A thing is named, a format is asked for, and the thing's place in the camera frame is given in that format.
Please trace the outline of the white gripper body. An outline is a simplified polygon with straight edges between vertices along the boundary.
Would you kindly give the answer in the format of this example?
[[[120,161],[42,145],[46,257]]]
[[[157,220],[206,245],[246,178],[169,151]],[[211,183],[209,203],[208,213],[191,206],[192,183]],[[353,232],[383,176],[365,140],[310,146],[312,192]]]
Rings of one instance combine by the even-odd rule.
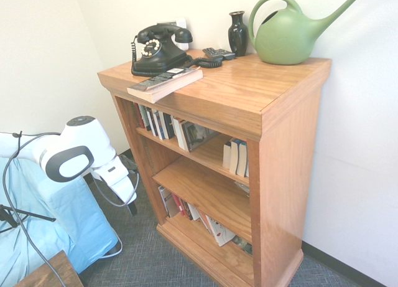
[[[137,183],[129,178],[129,170],[119,157],[101,167],[93,167],[92,175],[95,179],[105,181],[108,187],[119,197],[123,204],[130,204],[136,200]]]

